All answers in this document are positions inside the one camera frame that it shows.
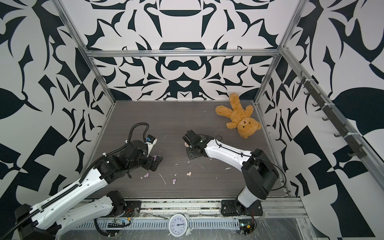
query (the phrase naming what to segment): gray wood surface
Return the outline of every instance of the gray wood surface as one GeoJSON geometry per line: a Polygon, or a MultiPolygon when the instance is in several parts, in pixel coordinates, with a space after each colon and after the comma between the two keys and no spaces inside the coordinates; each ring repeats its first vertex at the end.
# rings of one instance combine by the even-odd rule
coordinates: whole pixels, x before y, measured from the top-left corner
{"type": "MultiPolygon", "coordinates": [[[[250,104],[242,102],[244,107],[250,104]]],[[[220,135],[222,142],[230,146],[250,151],[259,148],[269,158],[271,155],[262,130],[243,139],[237,129],[226,128],[225,123],[230,120],[216,114],[218,105],[230,107],[229,102],[217,101],[118,101],[93,160],[103,152],[121,147],[132,125],[138,122],[147,122],[150,125],[147,134],[157,138],[151,155],[160,155],[164,159],[157,171],[136,169],[131,172],[131,179],[128,176],[120,178],[90,197],[100,198],[112,190],[118,190],[127,198],[236,197],[245,187],[242,173],[217,159],[199,157],[189,160],[182,139],[184,134],[192,129],[197,134],[220,135]],[[192,172],[190,177],[186,175],[188,172],[192,172]],[[173,179],[177,179],[176,184],[172,184],[173,179]]],[[[144,129],[145,126],[137,127],[132,140],[142,140],[144,129]]],[[[272,196],[284,196],[284,192],[282,189],[272,191],[272,196]]]]}

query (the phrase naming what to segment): clock face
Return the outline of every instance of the clock face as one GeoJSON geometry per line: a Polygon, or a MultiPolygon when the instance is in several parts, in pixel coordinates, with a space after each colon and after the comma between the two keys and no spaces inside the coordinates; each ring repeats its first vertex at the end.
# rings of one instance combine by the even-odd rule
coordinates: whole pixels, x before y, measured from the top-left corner
{"type": "Polygon", "coordinates": [[[181,214],[176,214],[169,222],[169,230],[174,236],[184,234],[186,228],[187,221],[185,220],[185,217],[181,214]]]}

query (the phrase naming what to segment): white stick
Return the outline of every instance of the white stick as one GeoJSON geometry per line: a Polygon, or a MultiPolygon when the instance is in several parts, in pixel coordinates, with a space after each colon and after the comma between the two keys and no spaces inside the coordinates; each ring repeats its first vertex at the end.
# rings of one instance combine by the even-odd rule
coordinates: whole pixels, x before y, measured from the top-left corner
{"type": "Polygon", "coordinates": [[[160,177],[163,179],[164,184],[167,185],[166,182],[165,182],[165,180],[164,180],[164,178],[163,178],[163,176],[162,176],[160,173],[159,173],[159,175],[160,175],[160,177]]]}

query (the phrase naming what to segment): teddy bear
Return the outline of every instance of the teddy bear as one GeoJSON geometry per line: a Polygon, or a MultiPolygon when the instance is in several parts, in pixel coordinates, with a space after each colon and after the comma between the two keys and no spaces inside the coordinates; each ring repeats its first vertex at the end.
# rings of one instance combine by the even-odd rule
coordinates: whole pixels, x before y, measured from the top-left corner
{"type": "Polygon", "coordinates": [[[229,102],[233,110],[224,106],[216,107],[216,113],[218,115],[231,119],[232,122],[227,122],[227,128],[233,129],[236,127],[240,136],[245,139],[261,129],[261,124],[251,118],[253,113],[252,105],[247,106],[244,110],[240,104],[239,95],[236,93],[232,93],[229,96],[229,102]]]}

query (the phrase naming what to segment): black and white patterned wall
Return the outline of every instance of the black and white patterned wall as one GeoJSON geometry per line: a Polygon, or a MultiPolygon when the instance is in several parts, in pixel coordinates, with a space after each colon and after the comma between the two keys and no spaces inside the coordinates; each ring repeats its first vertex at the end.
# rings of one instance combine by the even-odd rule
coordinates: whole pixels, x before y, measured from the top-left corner
{"type": "MultiPolygon", "coordinates": [[[[63,3],[90,50],[264,49],[277,48],[298,0],[63,3]]],[[[227,99],[232,92],[243,99],[253,99],[271,58],[98,60],[117,100],[183,100],[227,99]]]]}
{"type": "Polygon", "coordinates": [[[0,235],[79,177],[111,102],[50,1],[0,0],[0,235]]]}
{"type": "MultiPolygon", "coordinates": [[[[310,0],[288,46],[383,158],[384,4],[310,0]]],[[[260,106],[320,239],[382,239],[384,192],[281,60],[260,106]]]]}

